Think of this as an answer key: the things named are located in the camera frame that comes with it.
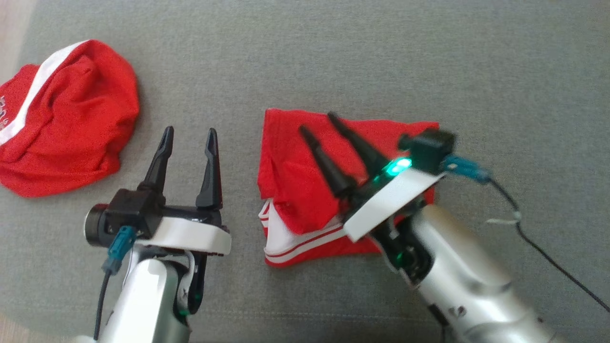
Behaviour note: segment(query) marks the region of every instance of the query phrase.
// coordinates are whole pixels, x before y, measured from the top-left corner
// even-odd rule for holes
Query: logo on red fabric
[[[4,106],[6,106],[6,101],[4,101],[4,95],[2,95],[0,96],[0,130],[4,129],[9,123]]]

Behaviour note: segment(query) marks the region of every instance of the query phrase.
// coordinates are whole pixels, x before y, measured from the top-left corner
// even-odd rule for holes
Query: green led light
[[[396,176],[396,175],[402,173],[403,171],[405,171],[405,169],[409,168],[410,166],[411,166],[410,159],[407,159],[407,158],[397,159],[395,161],[392,161],[392,163],[390,163],[386,167],[386,173],[390,176]]]

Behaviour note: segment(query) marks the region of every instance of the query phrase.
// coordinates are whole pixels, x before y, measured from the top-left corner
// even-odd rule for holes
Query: gray fabric surface
[[[525,231],[610,301],[608,9],[581,0],[40,1],[22,63],[100,39],[133,65],[142,114],[116,175],[36,200],[0,189],[0,309],[35,330],[91,334],[106,253],[85,243],[83,216],[138,184],[166,125],[176,139],[165,193],[192,203],[213,126],[234,245],[209,261],[193,341],[437,342],[436,323],[381,258],[264,264],[256,173],[268,107],[440,121],[459,134],[458,153],[491,167],[518,199]],[[439,201],[552,326],[572,342],[609,342],[608,313],[512,228],[483,224],[509,213],[490,188],[449,178]]]

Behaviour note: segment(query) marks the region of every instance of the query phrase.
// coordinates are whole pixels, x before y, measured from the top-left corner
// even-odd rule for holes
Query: teal connector
[[[466,176],[480,184],[486,184],[492,178],[491,171],[479,167],[474,161],[455,155],[449,155],[445,158],[443,161],[443,169],[450,173]]]
[[[122,226],[118,234],[115,236],[112,244],[108,248],[108,258],[102,265],[104,273],[110,272],[111,275],[116,275],[121,269],[123,259],[127,252],[134,247],[135,239],[137,238],[135,228],[133,226]]]

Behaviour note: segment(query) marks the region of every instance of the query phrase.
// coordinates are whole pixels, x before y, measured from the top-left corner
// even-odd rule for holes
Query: folded clothing
[[[412,124],[389,120],[345,121],[388,158],[400,155],[402,134],[417,135],[435,122]],[[368,239],[352,243],[341,227],[339,201],[326,185],[298,128],[307,125],[323,149],[347,174],[362,183],[367,174],[362,161],[332,127],[325,115],[303,110],[268,109],[262,134],[258,185],[266,202],[259,214],[267,237],[265,260],[285,267],[309,259],[378,252]],[[427,202],[433,190],[425,193]]]
[[[100,41],[22,67],[0,86],[0,182],[42,197],[115,173],[138,112],[133,69]]]

